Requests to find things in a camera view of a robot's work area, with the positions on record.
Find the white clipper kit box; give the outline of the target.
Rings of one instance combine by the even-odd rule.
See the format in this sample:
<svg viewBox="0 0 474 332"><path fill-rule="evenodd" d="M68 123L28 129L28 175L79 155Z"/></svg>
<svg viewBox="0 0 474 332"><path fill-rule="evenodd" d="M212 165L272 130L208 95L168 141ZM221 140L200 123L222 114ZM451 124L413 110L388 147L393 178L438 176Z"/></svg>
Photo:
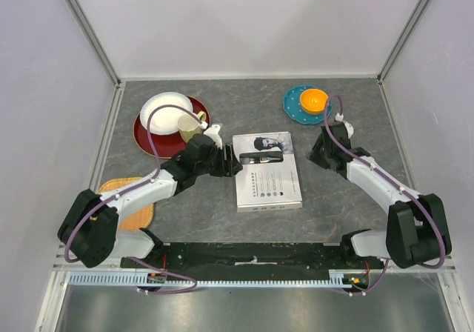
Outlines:
<svg viewBox="0 0 474 332"><path fill-rule="evenodd" d="M296 158L289 132L233 137L242 165L236 174L237 211L289 210L302 207Z"/></svg>

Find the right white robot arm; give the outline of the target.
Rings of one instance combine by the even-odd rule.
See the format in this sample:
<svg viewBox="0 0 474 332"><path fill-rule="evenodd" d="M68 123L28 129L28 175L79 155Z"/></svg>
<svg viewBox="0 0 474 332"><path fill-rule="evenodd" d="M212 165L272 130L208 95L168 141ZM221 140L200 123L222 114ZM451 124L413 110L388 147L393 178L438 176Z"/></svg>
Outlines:
<svg viewBox="0 0 474 332"><path fill-rule="evenodd" d="M348 124L332 122L321 129L309 159L362 189L387 214L382 231L358 230L342 237L339 259L348 268L366 257L392 260L399 268L439 268L452 252L442 200L421 194L396 180L361 147L352 147Z"/></svg>

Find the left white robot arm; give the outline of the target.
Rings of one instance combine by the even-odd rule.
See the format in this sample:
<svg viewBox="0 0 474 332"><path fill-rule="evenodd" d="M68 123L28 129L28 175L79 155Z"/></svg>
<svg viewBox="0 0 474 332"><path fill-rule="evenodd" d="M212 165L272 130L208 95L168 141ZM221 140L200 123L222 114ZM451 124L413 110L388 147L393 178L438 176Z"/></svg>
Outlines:
<svg viewBox="0 0 474 332"><path fill-rule="evenodd" d="M142 208L180 194L199 176L233 177L242 168L232 145L218 146L209 136L196 135L183 151L130 185L101 194L83 190L58 231L65 261L94 268L109 257L132 256L147 268L156 267L163 257L160 240L144 228L126 231L119 225Z"/></svg>

